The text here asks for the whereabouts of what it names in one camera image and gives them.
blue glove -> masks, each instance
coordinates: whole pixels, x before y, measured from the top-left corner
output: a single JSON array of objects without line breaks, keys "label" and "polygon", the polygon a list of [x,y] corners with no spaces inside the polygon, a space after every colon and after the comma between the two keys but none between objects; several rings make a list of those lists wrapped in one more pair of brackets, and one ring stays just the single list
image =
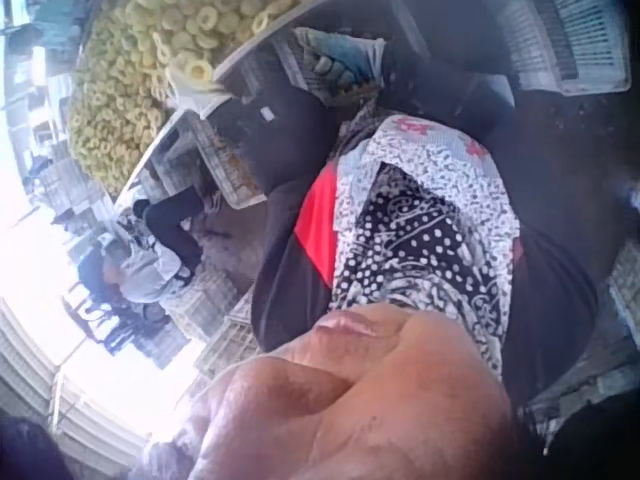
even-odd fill
[{"label": "blue glove", "polygon": [[305,50],[305,62],[328,81],[339,87],[370,82],[383,86],[384,40],[363,40],[310,28],[296,28],[294,33]]}]

paisley pattern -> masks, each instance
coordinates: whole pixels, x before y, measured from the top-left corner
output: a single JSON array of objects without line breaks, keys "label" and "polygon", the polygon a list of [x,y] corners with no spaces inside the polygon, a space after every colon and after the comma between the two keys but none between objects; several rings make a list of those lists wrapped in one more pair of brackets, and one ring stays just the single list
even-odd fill
[{"label": "paisley pattern", "polygon": [[520,225],[489,153],[400,115],[354,152],[338,165],[331,307],[438,310],[467,328],[500,375]]}]

white shirt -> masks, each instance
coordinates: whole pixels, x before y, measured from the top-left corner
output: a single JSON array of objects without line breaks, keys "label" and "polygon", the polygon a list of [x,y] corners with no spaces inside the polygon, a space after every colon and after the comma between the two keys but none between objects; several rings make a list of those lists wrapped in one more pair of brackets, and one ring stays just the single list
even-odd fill
[{"label": "white shirt", "polygon": [[158,302],[182,288],[174,278],[181,268],[175,252],[156,242],[153,251],[134,251],[122,264],[125,280],[120,292],[133,303]]}]

pile of dried fruit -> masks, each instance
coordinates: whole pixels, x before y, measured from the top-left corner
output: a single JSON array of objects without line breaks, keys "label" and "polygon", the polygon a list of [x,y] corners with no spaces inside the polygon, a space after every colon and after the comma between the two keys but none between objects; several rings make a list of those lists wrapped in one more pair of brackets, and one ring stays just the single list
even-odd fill
[{"label": "pile of dried fruit", "polygon": [[104,0],[75,71],[69,105],[75,158],[112,193],[166,121],[166,66],[210,82],[214,65],[295,0]]}]

red fabric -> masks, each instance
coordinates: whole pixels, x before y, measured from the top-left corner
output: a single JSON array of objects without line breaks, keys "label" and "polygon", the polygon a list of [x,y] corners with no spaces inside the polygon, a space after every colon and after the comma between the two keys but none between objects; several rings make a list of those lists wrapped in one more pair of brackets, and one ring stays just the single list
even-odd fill
[{"label": "red fabric", "polygon": [[304,199],[295,235],[325,284],[333,287],[337,236],[333,230],[337,172],[331,163],[320,172]]}]

